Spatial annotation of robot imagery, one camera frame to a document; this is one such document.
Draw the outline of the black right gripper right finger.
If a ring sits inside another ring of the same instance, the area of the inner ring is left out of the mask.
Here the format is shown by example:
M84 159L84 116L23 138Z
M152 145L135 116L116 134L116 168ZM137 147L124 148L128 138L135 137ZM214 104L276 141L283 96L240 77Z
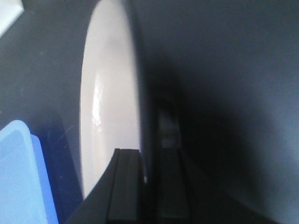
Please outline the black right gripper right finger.
M160 98L157 120L157 219L161 224L264 224L266 218L218 190L184 153L177 109Z

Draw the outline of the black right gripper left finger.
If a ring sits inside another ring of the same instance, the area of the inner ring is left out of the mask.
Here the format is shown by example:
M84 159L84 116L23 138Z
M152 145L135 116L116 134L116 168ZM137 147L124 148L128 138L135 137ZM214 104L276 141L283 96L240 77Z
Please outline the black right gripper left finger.
M139 224L140 152L116 149L104 174L69 224Z

